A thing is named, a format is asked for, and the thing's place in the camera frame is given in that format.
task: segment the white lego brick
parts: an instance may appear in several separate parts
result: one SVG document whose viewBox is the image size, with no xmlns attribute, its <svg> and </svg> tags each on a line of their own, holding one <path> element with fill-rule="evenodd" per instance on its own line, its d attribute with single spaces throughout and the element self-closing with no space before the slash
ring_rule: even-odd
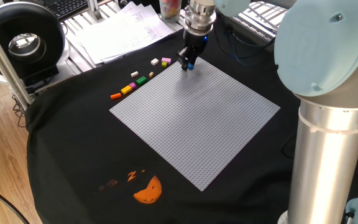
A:
<svg viewBox="0 0 358 224">
<path fill-rule="evenodd" d="M 139 74 L 139 72 L 134 72 L 131 74 L 131 77 L 134 78 L 135 76 L 137 76 Z"/>
<path fill-rule="evenodd" d="M 155 59 L 153 59 L 152 61 L 151 61 L 151 63 L 152 63 L 152 65 L 156 65 L 156 64 L 158 64 L 160 61 L 157 59 L 157 58 L 155 58 Z"/>
</svg>

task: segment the keyboard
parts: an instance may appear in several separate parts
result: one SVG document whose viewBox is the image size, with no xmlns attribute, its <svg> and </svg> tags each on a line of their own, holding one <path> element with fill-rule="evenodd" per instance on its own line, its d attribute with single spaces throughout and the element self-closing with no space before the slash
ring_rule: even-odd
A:
<svg viewBox="0 0 358 224">
<path fill-rule="evenodd" d="M 49 11 L 53 12 L 59 21 L 62 21 L 77 12 L 88 7 L 87 0 L 57 0 L 54 3 L 45 5 Z"/>
</svg>

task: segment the metal pole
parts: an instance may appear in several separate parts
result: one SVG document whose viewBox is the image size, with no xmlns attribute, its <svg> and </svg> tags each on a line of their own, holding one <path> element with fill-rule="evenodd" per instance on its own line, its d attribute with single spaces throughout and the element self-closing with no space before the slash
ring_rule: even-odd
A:
<svg viewBox="0 0 358 224">
<path fill-rule="evenodd" d="M 88 13 L 96 22 L 102 21 L 102 15 L 97 0 L 88 0 Z"/>
<path fill-rule="evenodd" d="M 301 101 L 289 224 L 340 224 L 358 158 L 358 110 Z"/>
<path fill-rule="evenodd" d="M 11 62 L 6 56 L 4 50 L 0 45 L 0 71 L 5 76 L 8 84 L 11 86 L 13 93 L 23 106 L 23 109 L 26 110 L 27 107 L 32 103 L 32 100 L 25 90 L 23 83 L 20 78 L 17 76 L 16 71 L 14 70 Z"/>
</svg>

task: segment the black cloth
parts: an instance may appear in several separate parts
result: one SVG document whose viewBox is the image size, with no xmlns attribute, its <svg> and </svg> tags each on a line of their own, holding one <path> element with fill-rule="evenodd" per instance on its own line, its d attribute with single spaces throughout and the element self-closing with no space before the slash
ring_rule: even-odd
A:
<svg viewBox="0 0 358 224">
<path fill-rule="evenodd" d="M 157 75 L 163 71 L 160 65 L 150 64 L 153 58 L 176 61 L 182 34 L 179 31 L 52 87 L 28 108 L 29 177 L 44 224 L 264 224 L 276 223 L 287 210 L 293 161 L 280 153 L 280 146 L 296 132 L 299 100 L 280 82 L 273 60 L 258 69 L 243 67 L 225 55 L 210 35 L 201 57 L 280 110 L 204 192 L 109 112 L 126 97 L 111 100 L 109 96 L 135 80 L 132 72 L 139 72 L 136 78 L 150 80 L 151 71 Z M 229 51 L 223 35 L 220 41 Z M 256 49 L 240 45 L 238 51 L 245 56 Z M 272 54 L 245 62 L 266 57 Z M 135 179 L 128 182 L 132 171 L 137 172 Z M 154 175 L 162 184 L 161 197 L 150 205 L 139 203 L 133 194 L 145 189 Z M 117 184 L 107 186 L 112 179 Z M 349 198 L 357 196 L 358 165 Z"/>
</svg>

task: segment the yellow lego brick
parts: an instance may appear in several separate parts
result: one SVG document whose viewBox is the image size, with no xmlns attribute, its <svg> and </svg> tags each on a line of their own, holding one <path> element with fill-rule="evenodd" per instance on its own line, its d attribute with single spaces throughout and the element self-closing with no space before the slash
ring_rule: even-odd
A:
<svg viewBox="0 0 358 224">
<path fill-rule="evenodd" d="M 132 91 L 132 88 L 128 85 L 128 86 L 125 86 L 125 87 L 121 90 L 121 93 L 125 95 L 125 94 L 129 93 L 130 91 Z"/>
</svg>

